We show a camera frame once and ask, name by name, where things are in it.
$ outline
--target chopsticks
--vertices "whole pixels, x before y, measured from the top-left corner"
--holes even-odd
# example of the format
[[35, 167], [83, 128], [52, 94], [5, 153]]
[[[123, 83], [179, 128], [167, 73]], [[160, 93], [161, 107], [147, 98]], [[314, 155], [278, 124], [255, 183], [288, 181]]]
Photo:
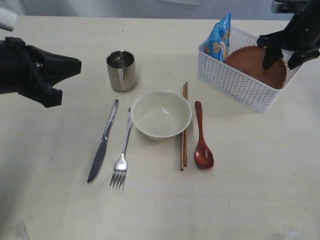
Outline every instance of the chopsticks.
[[[183, 84], [182, 96], [188, 101], [188, 82]], [[180, 136], [180, 170], [183, 171], [188, 164], [188, 131], [185, 129]]]

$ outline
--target wooden spoon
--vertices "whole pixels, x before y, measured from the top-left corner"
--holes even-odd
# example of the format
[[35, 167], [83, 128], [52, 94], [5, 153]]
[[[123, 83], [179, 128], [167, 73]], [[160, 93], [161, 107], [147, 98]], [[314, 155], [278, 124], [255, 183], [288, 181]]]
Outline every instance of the wooden spoon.
[[204, 140], [204, 131], [202, 126], [202, 105], [201, 102], [195, 102], [195, 112], [199, 126], [199, 142], [194, 151], [195, 164], [201, 169], [210, 169], [215, 161], [212, 152]]

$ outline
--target snack bag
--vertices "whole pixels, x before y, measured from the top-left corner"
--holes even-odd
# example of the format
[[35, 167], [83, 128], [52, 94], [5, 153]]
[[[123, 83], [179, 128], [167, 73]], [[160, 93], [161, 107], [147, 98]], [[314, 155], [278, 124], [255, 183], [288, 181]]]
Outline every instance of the snack bag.
[[231, 13], [228, 13], [220, 22], [214, 25], [212, 32], [205, 41], [204, 53], [224, 62], [229, 51], [229, 35], [231, 26]]

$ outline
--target ceramic bowl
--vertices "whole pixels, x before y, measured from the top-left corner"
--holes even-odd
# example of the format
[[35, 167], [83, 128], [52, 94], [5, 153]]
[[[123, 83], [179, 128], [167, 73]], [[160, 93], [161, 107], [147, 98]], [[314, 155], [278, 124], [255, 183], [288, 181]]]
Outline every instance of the ceramic bowl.
[[188, 127], [192, 110], [180, 94], [153, 90], [133, 103], [131, 117], [140, 132], [154, 141], [162, 141], [182, 133]]

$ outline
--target wooden plate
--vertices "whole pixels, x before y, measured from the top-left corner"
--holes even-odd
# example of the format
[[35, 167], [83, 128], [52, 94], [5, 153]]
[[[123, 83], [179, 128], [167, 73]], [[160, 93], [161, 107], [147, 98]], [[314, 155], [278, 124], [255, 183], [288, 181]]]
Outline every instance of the wooden plate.
[[264, 47], [246, 46], [230, 54], [224, 63], [274, 89], [281, 89], [287, 77], [286, 65], [280, 59], [268, 70], [264, 70], [265, 55], [266, 48]]

